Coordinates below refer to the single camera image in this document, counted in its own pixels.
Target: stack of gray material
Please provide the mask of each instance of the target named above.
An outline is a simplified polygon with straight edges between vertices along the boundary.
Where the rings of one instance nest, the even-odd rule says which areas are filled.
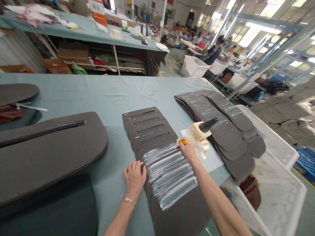
[[[122,119],[136,160],[147,168],[144,189],[155,235],[199,235],[210,214],[192,166],[175,143],[176,133],[156,107]]]
[[[255,168],[255,158],[266,150],[265,143],[244,113],[226,98],[210,90],[201,90],[176,95],[175,100],[183,107],[194,122],[218,118],[210,128],[208,138],[227,168],[241,183]]]
[[[303,119],[311,111],[285,94],[273,96],[250,110],[288,144],[315,147],[315,129]]]

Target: red sign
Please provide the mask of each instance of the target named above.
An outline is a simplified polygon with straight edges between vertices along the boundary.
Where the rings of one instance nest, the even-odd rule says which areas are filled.
[[[167,3],[173,5],[174,0],[167,0]]]

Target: orange sign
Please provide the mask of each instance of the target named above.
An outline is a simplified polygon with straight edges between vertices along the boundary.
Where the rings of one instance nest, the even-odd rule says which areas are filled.
[[[93,18],[96,22],[107,27],[107,20],[105,16],[105,10],[103,1],[101,0],[90,0],[90,9],[92,11]]]

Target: white container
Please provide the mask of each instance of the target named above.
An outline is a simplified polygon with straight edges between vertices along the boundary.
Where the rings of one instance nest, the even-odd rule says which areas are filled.
[[[209,68],[210,66],[204,63],[199,58],[185,55],[181,74],[184,77],[201,78]]]
[[[247,116],[265,141],[268,150],[290,170],[299,158],[299,153],[253,112],[243,105],[236,105]]]
[[[230,79],[230,81],[226,84],[227,86],[229,86],[231,89],[235,90],[238,86],[240,86],[244,81],[246,80],[246,78],[244,78],[241,74],[237,74],[235,73],[233,75],[233,77]],[[253,89],[254,87],[258,86],[257,83],[249,81],[242,89],[240,89],[239,91],[237,91],[237,93],[239,94],[245,94],[248,91],[250,91],[251,89]]]
[[[220,75],[227,68],[227,65],[216,59],[209,69],[212,74]]]
[[[242,105],[237,107],[248,116]],[[306,187],[278,160],[281,159],[281,153],[289,155],[288,153],[292,152],[286,150],[285,146],[288,144],[265,127],[267,125],[258,118],[253,119],[252,115],[254,116],[251,114],[248,118],[259,132],[263,132],[266,143],[266,152],[260,159],[255,158],[253,171],[259,182],[262,198],[257,212],[232,178],[227,179],[221,187],[231,193],[231,202],[250,229],[262,236],[293,236],[305,199]]]

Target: glue nozzle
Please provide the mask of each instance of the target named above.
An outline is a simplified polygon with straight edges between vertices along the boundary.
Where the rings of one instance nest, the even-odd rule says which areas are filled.
[[[206,132],[208,132],[209,131],[209,129],[215,124],[215,123],[217,123],[219,121],[219,118],[213,118],[213,119],[211,119],[211,120],[208,120],[208,121],[206,121],[206,122],[203,122],[203,123],[201,123],[200,125],[199,125],[199,129],[202,131],[202,132],[204,132],[204,133],[206,133]]]

